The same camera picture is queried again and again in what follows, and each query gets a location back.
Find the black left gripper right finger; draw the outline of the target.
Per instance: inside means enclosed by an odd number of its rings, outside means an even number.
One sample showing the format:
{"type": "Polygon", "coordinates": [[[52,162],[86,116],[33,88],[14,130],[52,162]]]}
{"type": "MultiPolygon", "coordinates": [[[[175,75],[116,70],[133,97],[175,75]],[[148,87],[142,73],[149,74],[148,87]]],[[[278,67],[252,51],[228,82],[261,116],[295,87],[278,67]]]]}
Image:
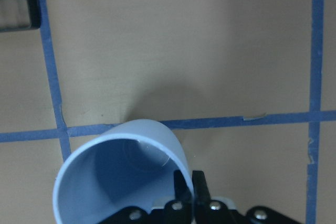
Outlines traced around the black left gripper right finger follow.
{"type": "Polygon", "coordinates": [[[194,187],[194,201],[197,205],[204,205],[211,200],[211,195],[207,186],[205,174],[201,170],[192,172],[192,182],[194,187]]]}

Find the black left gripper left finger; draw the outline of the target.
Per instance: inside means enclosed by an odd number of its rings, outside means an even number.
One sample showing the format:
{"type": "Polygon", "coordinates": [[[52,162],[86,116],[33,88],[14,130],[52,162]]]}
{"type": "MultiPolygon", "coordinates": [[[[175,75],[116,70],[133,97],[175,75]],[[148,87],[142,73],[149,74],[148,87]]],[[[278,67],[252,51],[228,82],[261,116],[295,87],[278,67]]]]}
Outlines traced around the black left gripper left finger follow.
{"type": "Polygon", "coordinates": [[[186,180],[182,172],[180,170],[175,170],[173,176],[174,176],[175,200],[192,203],[193,202],[192,191],[187,186],[186,180]]]}

